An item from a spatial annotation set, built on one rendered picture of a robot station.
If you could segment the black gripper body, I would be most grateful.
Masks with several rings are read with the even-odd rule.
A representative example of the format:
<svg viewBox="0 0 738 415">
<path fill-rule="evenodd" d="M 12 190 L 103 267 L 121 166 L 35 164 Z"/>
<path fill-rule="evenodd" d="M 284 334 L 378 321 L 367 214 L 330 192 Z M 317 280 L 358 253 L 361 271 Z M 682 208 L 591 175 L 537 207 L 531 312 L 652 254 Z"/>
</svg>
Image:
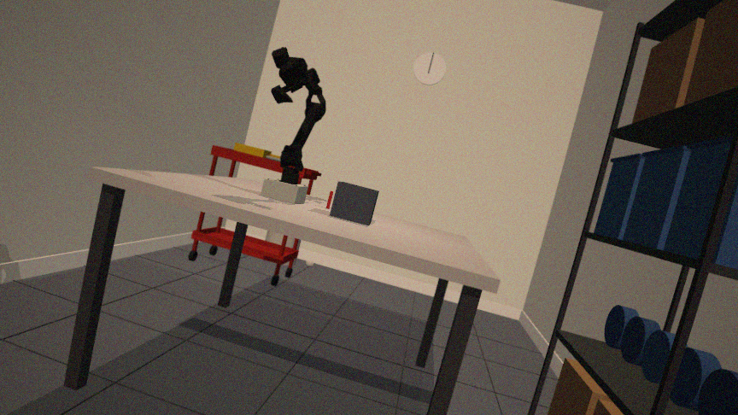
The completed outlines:
<svg viewBox="0 0 738 415">
<path fill-rule="evenodd" d="M 313 74 L 314 74 L 314 76 L 315 76 L 315 78 L 316 78 L 316 80 L 317 80 L 317 83 L 319 83 L 319 77 L 318 77 L 318 75 L 317 75 L 317 73 L 316 73 L 316 70 L 315 70 L 315 68 L 313 68 L 313 67 L 312 67 L 312 68 L 308 69 L 307 71 L 305 71 L 305 74 L 307 75 L 308 73 L 311 73 L 311 72 L 313 72 Z M 288 79 L 288 81 L 287 81 L 287 83 L 288 83 L 288 84 L 286 84 L 286 83 L 285 83 L 285 84 L 286 84 L 286 86 L 284 86 L 284 87 L 283 87 L 284 91 L 285 91 L 286 93 L 287 93 L 288 91 L 291 91 L 291 92 L 293 93 L 293 92 L 295 92 L 295 91 L 298 91 L 298 90 L 300 90 L 301 88 L 303 88 L 303 86 L 304 86 L 304 85 L 306 85 L 306 84 L 308 84 L 308 83 L 309 83 L 309 82 L 308 82 L 308 76 L 307 76 L 306 78 L 304 78 L 304 79 L 300 79 L 300 78 L 298 77 L 298 75 L 295 75 L 295 76 L 293 76 L 293 77 L 289 78 L 289 79 Z M 272 90 L 271 90 L 271 92 L 272 92 L 272 94 L 273 94 L 273 96 L 274 96 L 274 98 L 275 98 L 275 100 L 276 100 L 276 102 L 277 102 L 278 104 L 280 104 L 281 102 L 280 102 L 280 100 L 279 100 L 279 98 L 278 98 L 278 95 L 277 95 L 277 93 L 276 93 L 276 90 L 278 90 L 278 89 L 280 89 L 280 88 L 281 88 L 281 86 L 280 86 L 280 85 L 278 85 L 278 86 L 276 86 L 276 87 L 272 88 Z"/>
</svg>

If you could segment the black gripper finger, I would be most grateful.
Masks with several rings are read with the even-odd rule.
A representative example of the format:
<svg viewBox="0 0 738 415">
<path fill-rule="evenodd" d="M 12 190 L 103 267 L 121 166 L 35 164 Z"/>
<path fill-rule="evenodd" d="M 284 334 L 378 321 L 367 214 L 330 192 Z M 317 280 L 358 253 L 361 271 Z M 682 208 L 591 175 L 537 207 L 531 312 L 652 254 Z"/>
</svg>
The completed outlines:
<svg viewBox="0 0 738 415">
<path fill-rule="evenodd" d="M 293 100 L 291 99 L 291 97 L 284 91 L 283 87 L 280 88 L 280 89 L 278 89 L 278 90 L 276 90 L 276 93 L 277 93 L 278 98 L 279 98 L 279 100 L 280 100 L 281 103 L 284 103 L 284 102 L 293 102 Z"/>
<path fill-rule="evenodd" d="M 309 84 L 310 84 L 310 86 L 311 86 L 312 90 L 314 91 L 314 90 L 315 90 L 315 86 L 316 86 L 316 85 L 317 85 L 318 83 L 317 83 L 317 80 L 316 80 L 316 78 L 315 78 L 315 76 L 314 76 L 313 72 L 311 72 L 311 73 L 308 73 L 308 74 L 307 74 L 307 77 L 308 77 L 308 82 L 309 82 Z"/>
</svg>

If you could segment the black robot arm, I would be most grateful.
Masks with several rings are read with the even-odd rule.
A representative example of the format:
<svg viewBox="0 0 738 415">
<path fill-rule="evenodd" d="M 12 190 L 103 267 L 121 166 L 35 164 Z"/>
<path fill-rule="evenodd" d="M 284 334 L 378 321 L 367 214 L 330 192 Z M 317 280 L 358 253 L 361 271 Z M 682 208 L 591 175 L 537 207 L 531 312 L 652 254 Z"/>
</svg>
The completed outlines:
<svg viewBox="0 0 738 415">
<path fill-rule="evenodd" d="M 307 77 L 305 71 L 308 65 L 303 58 L 289 57 L 286 47 L 274 50 L 272 58 L 279 70 L 279 76 L 286 84 L 288 79 L 298 75 L 300 79 Z M 303 169 L 302 165 L 302 147 L 306 142 L 310 131 L 313 129 L 315 122 L 320 120 L 325 114 L 325 99 L 322 95 L 322 89 L 318 85 L 313 91 L 310 84 L 306 84 L 308 96 L 306 99 L 305 119 L 303 120 L 291 145 L 285 145 L 280 156 L 280 166 L 283 168 L 280 182 L 288 184 L 298 184 L 299 171 Z M 311 102 L 312 96 L 315 95 L 319 99 L 319 103 Z M 292 167 L 288 167 L 292 166 Z M 294 168 L 295 167 L 295 168 Z"/>
</svg>

